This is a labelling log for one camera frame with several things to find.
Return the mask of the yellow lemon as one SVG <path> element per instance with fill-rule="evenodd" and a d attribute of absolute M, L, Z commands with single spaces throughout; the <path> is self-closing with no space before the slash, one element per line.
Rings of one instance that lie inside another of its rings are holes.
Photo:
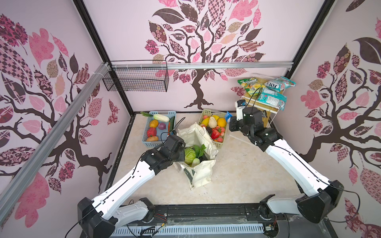
<path fill-rule="evenodd" d="M 212 117 L 214 117 L 217 121 L 219 120 L 219 116 L 217 116 L 217 115 L 212 115 Z"/>

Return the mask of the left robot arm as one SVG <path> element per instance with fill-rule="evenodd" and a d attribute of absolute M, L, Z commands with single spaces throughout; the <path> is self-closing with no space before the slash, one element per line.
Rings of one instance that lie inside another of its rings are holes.
<path fill-rule="evenodd" d="M 78 223 L 88 238 L 108 238 L 124 225 L 135 221 L 146 223 L 153 219 L 155 206 L 147 198 L 124 206 L 124 202 L 144 183 L 174 162 L 185 159 L 186 144 L 176 135 L 169 135 L 164 143 L 147 150 L 136 166 L 122 179 L 100 195 L 83 198 L 77 205 Z"/>

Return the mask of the green cabbage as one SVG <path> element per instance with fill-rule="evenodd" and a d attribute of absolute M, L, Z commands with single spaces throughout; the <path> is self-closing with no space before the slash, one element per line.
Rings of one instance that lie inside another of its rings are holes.
<path fill-rule="evenodd" d="M 189 147 L 184 150 L 184 153 L 185 153 L 184 162 L 190 166 L 193 163 L 194 159 L 196 159 L 196 152 L 193 148 Z"/>

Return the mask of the cream canvas grocery bag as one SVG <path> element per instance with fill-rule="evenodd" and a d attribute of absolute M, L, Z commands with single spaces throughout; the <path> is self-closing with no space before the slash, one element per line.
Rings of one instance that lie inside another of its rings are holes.
<path fill-rule="evenodd" d="M 209 133 L 204 127 L 193 124 L 186 129 L 177 129 L 176 135 L 184 140 L 185 160 L 176 162 L 176 169 L 185 175 L 191 190 L 212 181 L 212 167 L 218 154 Z"/>

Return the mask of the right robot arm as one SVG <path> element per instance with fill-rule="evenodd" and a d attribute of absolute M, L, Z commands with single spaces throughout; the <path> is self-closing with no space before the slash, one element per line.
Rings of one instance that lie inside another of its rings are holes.
<path fill-rule="evenodd" d="M 262 112 L 236 102 L 236 115 L 230 120 L 229 130 L 239 131 L 251 144 L 274 158 L 297 182 L 303 193 L 291 197 L 271 194 L 260 202 L 259 211 L 264 219 L 276 214 L 301 215 L 318 224 L 337 207 L 344 186 L 337 180 L 329 180 L 311 167 L 273 128 L 266 128 Z"/>

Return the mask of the red strawberry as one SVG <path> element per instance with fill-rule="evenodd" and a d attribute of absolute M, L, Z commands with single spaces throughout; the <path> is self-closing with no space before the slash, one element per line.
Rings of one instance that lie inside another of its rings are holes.
<path fill-rule="evenodd" d="M 215 129 L 211 133 L 212 140 L 216 140 L 220 137 L 220 129 Z"/>

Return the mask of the white daikon radish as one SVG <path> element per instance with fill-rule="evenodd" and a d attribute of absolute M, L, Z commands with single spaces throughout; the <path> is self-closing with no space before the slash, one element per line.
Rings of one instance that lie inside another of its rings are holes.
<path fill-rule="evenodd" d="M 203 161 L 206 146 L 204 144 L 202 146 L 194 145 L 192 148 L 196 152 L 196 159 L 194 159 L 193 163 L 191 164 L 191 167 L 196 167 Z"/>

